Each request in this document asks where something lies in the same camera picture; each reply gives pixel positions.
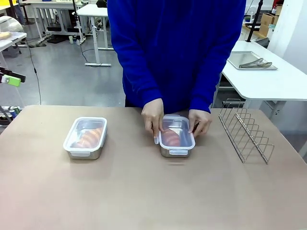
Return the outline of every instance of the wire rack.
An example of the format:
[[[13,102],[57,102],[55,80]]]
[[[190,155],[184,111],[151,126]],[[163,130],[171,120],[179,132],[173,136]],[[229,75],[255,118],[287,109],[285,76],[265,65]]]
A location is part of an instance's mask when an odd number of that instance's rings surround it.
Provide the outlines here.
[[[224,103],[219,118],[227,135],[243,163],[249,156],[259,153],[266,164],[274,151],[274,145],[269,143],[269,138],[255,124],[255,119],[240,99],[227,99]]]

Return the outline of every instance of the green object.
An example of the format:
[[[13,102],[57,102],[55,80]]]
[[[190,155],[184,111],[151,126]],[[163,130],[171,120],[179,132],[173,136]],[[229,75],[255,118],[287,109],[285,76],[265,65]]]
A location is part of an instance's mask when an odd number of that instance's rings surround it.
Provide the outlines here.
[[[12,77],[9,75],[4,75],[4,77],[8,79],[8,81],[6,82],[8,85],[13,85],[16,87],[20,86],[20,82],[21,82],[20,78]]]

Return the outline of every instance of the food container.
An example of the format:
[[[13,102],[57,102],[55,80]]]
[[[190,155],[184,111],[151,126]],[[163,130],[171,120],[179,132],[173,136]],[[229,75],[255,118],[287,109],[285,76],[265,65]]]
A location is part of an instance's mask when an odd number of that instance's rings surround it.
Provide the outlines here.
[[[188,157],[195,146],[192,133],[189,133],[189,120],[179,115],[165,115],[163,132],[155,138],[155,144],[161,146],[164,157]]]
[[[103,117],[77,118],[63,144],[70,158],[82,160],[99,158],[106,139],[106,123]]]

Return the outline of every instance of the concrete floor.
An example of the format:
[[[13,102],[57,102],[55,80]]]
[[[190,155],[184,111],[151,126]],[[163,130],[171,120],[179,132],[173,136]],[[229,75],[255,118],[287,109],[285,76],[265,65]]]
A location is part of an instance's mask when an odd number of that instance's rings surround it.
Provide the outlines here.
[[[27,25],[27,39],[37,38],[36,26]],[[103,33],[98,35],[98,44],[104,46]],[[88,36],[82,44],[82,50],[93,49],[93,37]],[[37,79],[34,73],[28,48],[21,48],[22,54],[15,58],[6,57],[7,65],[17,73],[27,77],[19,87],[19,99],[16,87],[0,84],[1,105],[39,104]],[[46,47],[32,48],[32,58],[40,83],[42,104],[84,105],[84,106],[124,106],[125,94],[122,89],[122,67],[115,51],[99,51],[100,60],[111,63],[112,67],[86,67],[80,47],[69,41],[58,44],[47,43]],[[84,53],[89,62],[95,62],[93,50]],[[221,104],[229,92],[219,92],[216,104]],[[299,151],[306,142],[306,135],[285,135],[293,147]]]

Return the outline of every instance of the cardboard box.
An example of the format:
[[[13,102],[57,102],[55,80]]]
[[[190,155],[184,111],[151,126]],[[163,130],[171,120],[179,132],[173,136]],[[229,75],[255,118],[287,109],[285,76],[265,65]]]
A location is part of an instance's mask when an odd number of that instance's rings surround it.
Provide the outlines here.
[[[270,24],[273,24],[274,23],[274,15],[272,14],[269,14],[269,13],[264,13],[262,15],[262,18],[261,18],[261,24],[263,25],[266,25],[266,26],[269,26]]]
[[[276,24],[277,24],[278,19],[279,19],[279,16],[275,16],[275,17],[274,17],[274,23],[273,23],[273,25],[276,25]]]
[[[269,27],[267,25],[261,24],[259,33],[262,34],[263,36],[267,36],[269,32]]]
[[[283,8],[282,5],[276,7],[276,14],[275,14],[276,16],[279,16],[279,15],[280,15],[280,13],[281,13],[281,11],[282,11],[282,8]]]

